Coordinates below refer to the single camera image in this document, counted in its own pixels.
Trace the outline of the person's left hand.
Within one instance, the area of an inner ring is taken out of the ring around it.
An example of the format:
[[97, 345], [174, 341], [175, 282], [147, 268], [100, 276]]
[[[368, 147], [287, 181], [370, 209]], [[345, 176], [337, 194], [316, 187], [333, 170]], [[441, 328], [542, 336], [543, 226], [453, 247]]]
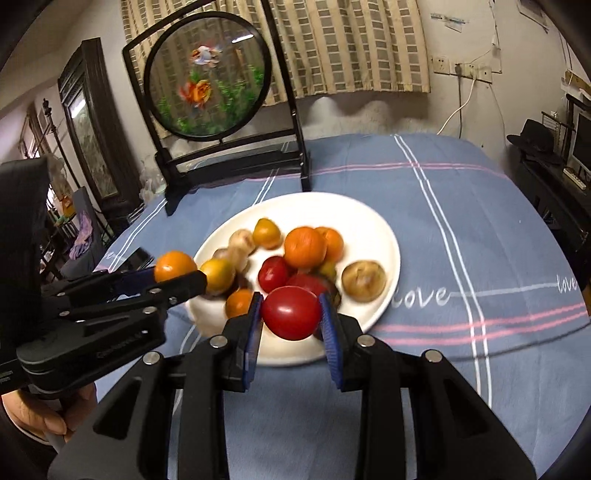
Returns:
[[62, 407], [61, 414], [20, 390], [4, 394], [1, 398], [8, 417], [19, 428], [40, 437], [51, 433], [66, 441], [97, 405], [94, 383], [79, 389], [73, 404], [68, 409]]

